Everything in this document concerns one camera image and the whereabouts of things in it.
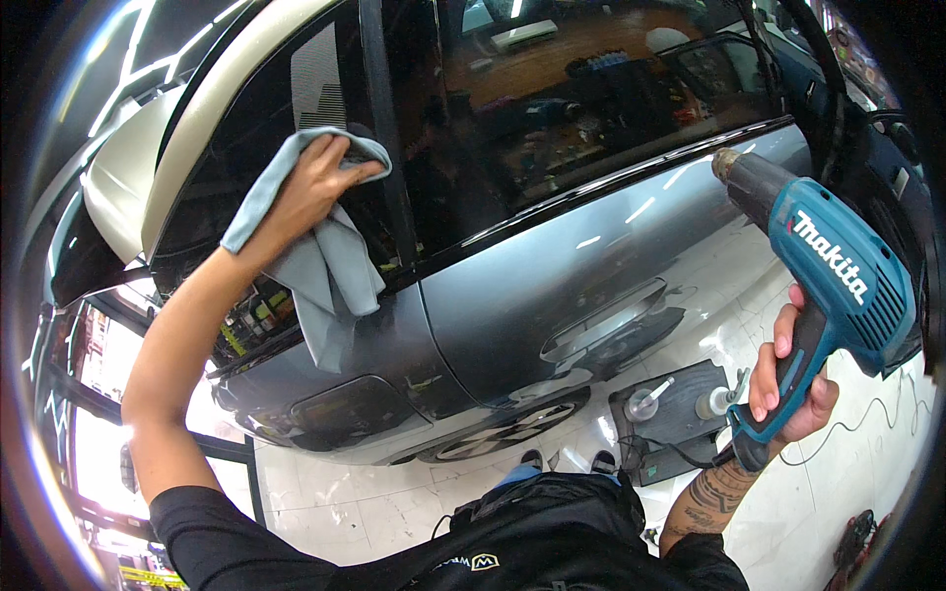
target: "sneaker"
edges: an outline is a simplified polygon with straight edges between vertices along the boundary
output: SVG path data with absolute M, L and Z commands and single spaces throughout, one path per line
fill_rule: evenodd
M 542 454 L 539 453 L 537 449 L 530 449 L 526 453 L 522 454 L 522 458 L 519 459 L 520 464 L 525 464 L 527 466 L 532 466 L 536 470 L 542 470 Z
M 618 464 L 614 462 L 614 456 L 609 451 L 599 451 L 591 461 L 591 474 L 612 475 L 617 469 Z

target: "black mat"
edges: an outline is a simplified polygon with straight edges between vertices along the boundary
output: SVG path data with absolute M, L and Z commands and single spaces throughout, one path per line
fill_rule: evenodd
M 628 421 L 623 407 L 631 394 L 641 388 L 653 390 L 670 376 L 674 378 L 674 384 L 660 395 L 654 418 L 643 423 Z M 693 408 L 700 394 L 720 386 L 728 388 L 726 371 L 707 359 L 613 392 L 608 397 L 608 405 L 618 437 L 626 442 L 630 435 L 637 434 L 659 442 L 675 443 L 695 460 L 709 461 L 716 454 L 716 434 L 726 426 L 726 417 L 703 420 L 696 416 Z M 631 482 L 637 486 L 654 484 L 692 470 L 692 466 L 673 450 L 661 449 L 652 443 L 648 444 L 642 461 L 629 445 L 622 444 L 621 465 L 628 469 Z

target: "gray towel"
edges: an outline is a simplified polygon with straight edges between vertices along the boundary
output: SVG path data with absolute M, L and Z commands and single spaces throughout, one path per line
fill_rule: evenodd
M 352 142 L 341 168 L 370 160 L 385 166 L 383 172 L 364 183 L 391 174 L 391 158 L 384 146 L 374 140 L 331 127 L 297 131 L 253 183 L 220 241 L 223 248 L 239 252 L 270 210 L 299 154 L 325 133 L 344 135 Z M 377 294 L 384 289 L 351 218 L 336 203 L 328 217 L 286 249 L 266 269 L 266 274 L 292 290 L 299 325 L 315 366 L 327 372 L 340 372 L 342 355 L 352 343 L 355 318 L 377 311 Z

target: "car body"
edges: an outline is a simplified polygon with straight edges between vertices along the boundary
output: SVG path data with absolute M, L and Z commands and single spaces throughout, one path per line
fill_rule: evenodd
M 105 142 L 61 222 L 92 246 L 57 243 L 51 260 L 72 270 L 51 273 L 50 297 L 68 304 L 137 259 L 166 298 L 285 137 L 358 124 L 394 161 L 341 201 L 387 285 L 380 309 L 353 324 L 342 370 L 322 371 L 288 290 L 260 278 L 222 327 L 210 375 L 236 425 L 328 461 L 462 460 L 566 420 L 591 384 L 776 263 L 712 177 L 712 152 L 812 176 L 824 159 L 813 166 L 809 145 L 832 121 L 824 78 L 814 99 L 803 79 L 819 76 L 814 61 L 784 58 L 803 53 L 785 41 L 775 64 L 722 30 L 739 18 L 727 5 L 526 1 L 507 18 L 492 0 L 256 4 L 186 86 Z M 551 37 L 483 49 L 550 19 Z M 650 52 L 646 34 L 667 25 L 692 41 Z M 616 48 L 615 30 L 633 42 Z M 76 280 L 91 268 L 110 272 Z M 278 322 L 254 332 L 241 318 L 260 303 Z

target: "heat gun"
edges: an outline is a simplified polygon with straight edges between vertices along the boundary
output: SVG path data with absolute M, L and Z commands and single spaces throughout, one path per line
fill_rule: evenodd
M 716 151 L 712 171 L 768 235 L 805 296 L 792 351 L 776 363 L 779 405 L 761 422 L 748 404 L 727 410 L 732 451 L 743 468 L 758 472 L 768 462 L 768 443 L 801 406 L 828 356 L 846 349 L 862 372 L 876 375 L 906 338 L 916 304 L 903 263 L 821 184 L 730 148 Z

